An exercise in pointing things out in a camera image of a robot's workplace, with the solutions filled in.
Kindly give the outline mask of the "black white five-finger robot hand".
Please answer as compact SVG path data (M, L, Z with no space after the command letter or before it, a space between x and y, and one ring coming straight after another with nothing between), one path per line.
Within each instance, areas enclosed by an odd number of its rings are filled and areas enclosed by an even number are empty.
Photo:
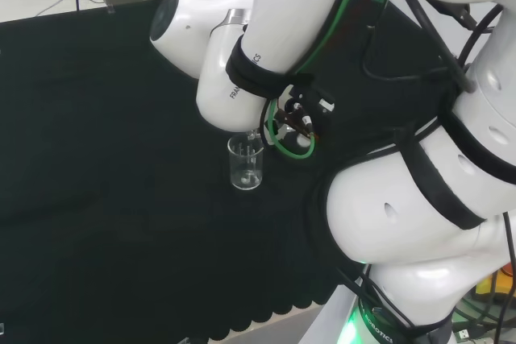
M321 139L331 126L335 99L314 86L290 85L277 103L275 119L280 139L288 138L287 144L297 142L297 150L310 145L310 135Z

